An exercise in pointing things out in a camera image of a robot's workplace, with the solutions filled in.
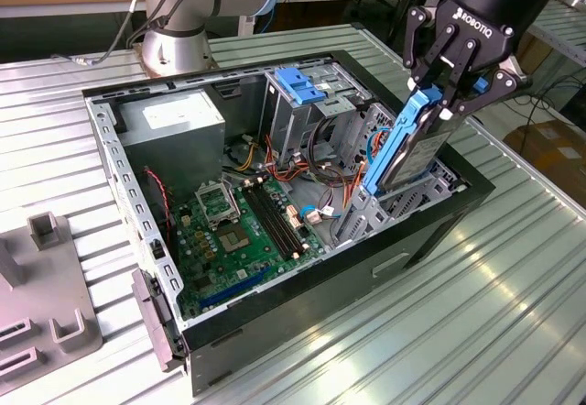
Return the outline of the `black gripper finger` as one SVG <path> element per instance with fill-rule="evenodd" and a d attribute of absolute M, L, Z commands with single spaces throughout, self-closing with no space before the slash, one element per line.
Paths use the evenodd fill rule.
<path fill-rule="evenodd" d="M 414 6 L 408 10 L 403 48 L 403 65 L 420 89 L 430 87 L 442 72 L 440 57 L 458 34 L 458 26 L 439 27 L 436 8 Z"/>
<path fill-rule="evenodd" d="M 456 49 L 438 103 L 439 119 L 456 121 L 525 86 L 525 73 L 510 47 L 467 38 Z"/>

